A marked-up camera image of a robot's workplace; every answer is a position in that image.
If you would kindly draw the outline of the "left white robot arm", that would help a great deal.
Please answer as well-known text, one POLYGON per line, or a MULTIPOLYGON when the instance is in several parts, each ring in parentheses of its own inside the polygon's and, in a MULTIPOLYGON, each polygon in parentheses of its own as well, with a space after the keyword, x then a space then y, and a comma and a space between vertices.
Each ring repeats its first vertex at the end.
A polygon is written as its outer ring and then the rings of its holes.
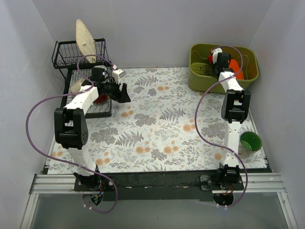
POLYGON ((122 69, 116 69, 111 75, 106 73, 105 66, 95 66, 88 80, 79 79, 71 86, 71 93, 76 96, 63 108, 54 112, 55 140, 71 155, 74 163, 80 168, 74 175, 80 184, 89 190, 96 191, 101 187, 101 177, 86 146, 89 131, 85 119, 91 105, 104 95, 119 103, 131 101, 127 93, 127 84, 120 83, 126 74, 122 69))

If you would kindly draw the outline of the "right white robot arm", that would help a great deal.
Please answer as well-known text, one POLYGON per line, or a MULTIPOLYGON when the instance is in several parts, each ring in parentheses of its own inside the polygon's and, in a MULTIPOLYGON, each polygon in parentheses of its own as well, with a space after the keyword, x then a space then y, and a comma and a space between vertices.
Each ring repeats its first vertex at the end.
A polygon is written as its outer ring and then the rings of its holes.
POLYGON ((224 120, 225 129, 224 147, 229 148, 229 152, 223 155, 215 178, 216 185, 225 190, 239 183, 240 160, 236 155, 242 124, 248 116, 251 94, 239 85, 233 69, 229 67, 231 62, 229 53, 217 49, 217 54, 212 54, 212 59, 213 71, 225 91, 221 117, 224 120))

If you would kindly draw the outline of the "red t shirt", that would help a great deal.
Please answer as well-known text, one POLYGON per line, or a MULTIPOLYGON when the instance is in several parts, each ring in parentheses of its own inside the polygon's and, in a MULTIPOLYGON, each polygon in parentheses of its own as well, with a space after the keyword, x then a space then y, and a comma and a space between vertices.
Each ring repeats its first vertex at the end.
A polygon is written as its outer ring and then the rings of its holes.
POLYGON ((210 54, 209 54, 209 56, 208 56, 209 64, 213 64, 213 63, 214 63, 214 61, 213 61, 213 52, 214 52, 214 50, 211 49, 211 50, 210 50, 210 54))

